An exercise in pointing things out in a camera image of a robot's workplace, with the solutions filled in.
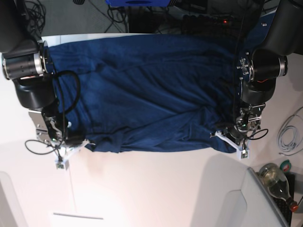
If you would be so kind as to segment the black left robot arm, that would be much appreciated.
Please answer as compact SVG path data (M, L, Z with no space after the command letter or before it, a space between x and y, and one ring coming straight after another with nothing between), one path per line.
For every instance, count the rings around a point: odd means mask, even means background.
M260 130L261 114L273 96L276 79L288 71L287 56L303 41L303 2L280 1L264 41L239 59L240 106L234 106L233 123L215 135L234 148L252 140Z

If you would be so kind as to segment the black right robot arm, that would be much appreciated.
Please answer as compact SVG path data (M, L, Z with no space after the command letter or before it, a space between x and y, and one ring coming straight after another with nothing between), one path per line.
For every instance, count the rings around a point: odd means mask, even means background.
M69 133L66 115L80 99L80 80L71 70L57 72L47 42L30 32L29 13L23 0L0 2L0 52L5 79L14 83L20 104L28 109L36 128L36 141L58 152L84 147L88 140L81 133ZM75 79L76 96L65 106L59 77Z

